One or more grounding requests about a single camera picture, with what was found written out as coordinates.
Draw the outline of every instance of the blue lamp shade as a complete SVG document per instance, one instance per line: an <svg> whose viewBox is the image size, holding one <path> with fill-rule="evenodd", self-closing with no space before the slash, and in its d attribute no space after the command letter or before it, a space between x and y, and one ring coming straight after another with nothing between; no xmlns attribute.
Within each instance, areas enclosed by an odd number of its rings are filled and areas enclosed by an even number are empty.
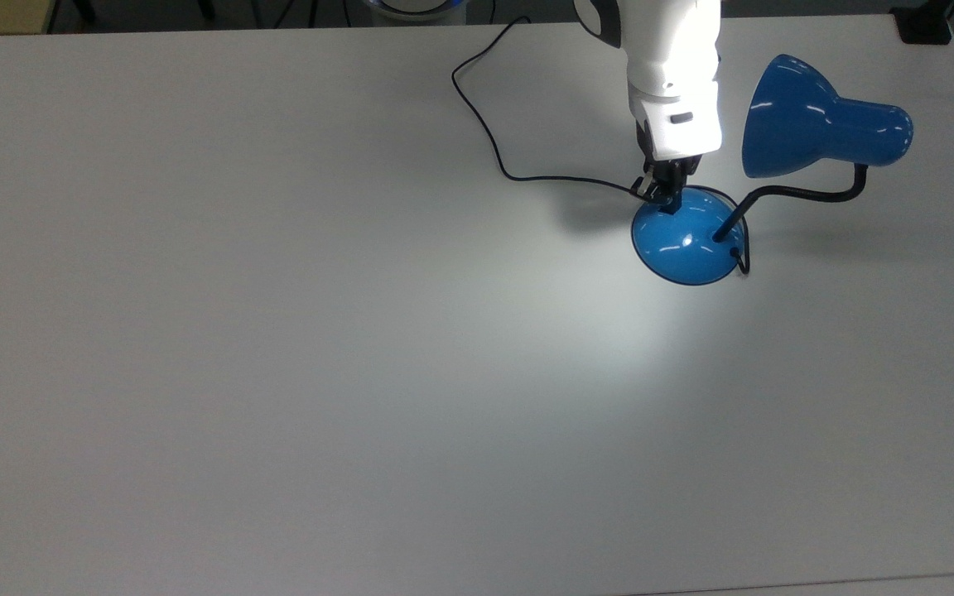
<svg viewBox="0 0 954 596"><path fill-rule="evenodd" d="M888 166L912 146L903 109L838 97L817 69L785 54L757 84L742 138L750 178L796 172L822 158Z"/></svg>

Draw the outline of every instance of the lamp base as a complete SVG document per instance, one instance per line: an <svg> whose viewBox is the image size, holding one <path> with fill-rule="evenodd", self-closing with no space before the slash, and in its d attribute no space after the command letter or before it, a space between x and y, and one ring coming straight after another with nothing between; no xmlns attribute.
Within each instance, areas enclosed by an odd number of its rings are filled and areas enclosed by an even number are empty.
<svg viewBox="0 0 954 596"><path fill-rule="evenodd" d="M683 286L704 286L723 279L738 265L745 232L731 228L723 242L712 234L730 217L734 206L713 191L685 188L681 206L666 214L644 204L632 220L632 244L639 259L662 278Z"/></svg>

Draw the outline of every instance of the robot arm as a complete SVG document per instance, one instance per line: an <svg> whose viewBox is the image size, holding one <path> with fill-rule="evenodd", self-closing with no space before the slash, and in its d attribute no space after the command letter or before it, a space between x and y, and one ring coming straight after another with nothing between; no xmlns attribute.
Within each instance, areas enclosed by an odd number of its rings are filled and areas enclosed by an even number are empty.
<svg viewBox="0 0 954 596"><path fill-rule="evenodd" d="M701 155L720 148L720 0L573 0L591 34L628 54L629 108L646 162L632 191L674 211Z"/></svg>

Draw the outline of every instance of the chair leg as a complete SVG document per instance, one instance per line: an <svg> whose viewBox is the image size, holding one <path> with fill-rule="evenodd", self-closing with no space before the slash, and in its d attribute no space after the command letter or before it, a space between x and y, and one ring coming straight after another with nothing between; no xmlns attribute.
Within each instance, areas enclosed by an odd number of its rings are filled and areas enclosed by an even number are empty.
<svg viewBox="0 0 954 596"><path fill-rule="evenodd" d="M76 10L79 11L79 15L83 17L85 22L96 22L98 20L98 15L94 14L94 7L91 7L90 0L72 0L72 3L76 5Z"/></svg>
<svg viewBox="0 0 954 596"><path fill-rule="evenodd" d="M212 5L212 0L197 0L197 4L201 7L201 16L205 17L207 22L215 19L215 7Z"/></svg>
<svg viewBox="0 0 954 596"><path fill-rule="evenodd" d="M260 14L260 0L251 0L250 4L253 5L253 20L257 22L257 29L263 29L264 17Z"/></svg>

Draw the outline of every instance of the blue desk lamp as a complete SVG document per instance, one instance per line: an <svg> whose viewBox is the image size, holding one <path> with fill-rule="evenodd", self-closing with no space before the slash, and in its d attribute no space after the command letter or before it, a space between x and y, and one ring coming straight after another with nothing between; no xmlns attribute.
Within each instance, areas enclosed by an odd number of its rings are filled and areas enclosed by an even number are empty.
<svg viewBox="0 0 954 596"><path fill-rule="evenodd" d="M868 166L888 166L912 144L912 119L903 109L838 97L810 65L781 55L764 71L749 103L742 139L742 166L750 178L790 174L822 158L855 165L852 188L829 193L768 185L735 206L727 195L688 186L681 206L666 214L644 204L632 222L640 259L662 278L685 286L723 279L735 267L749 272L745 215L762 196L777 194L841 203L863 192Z"/></svg>

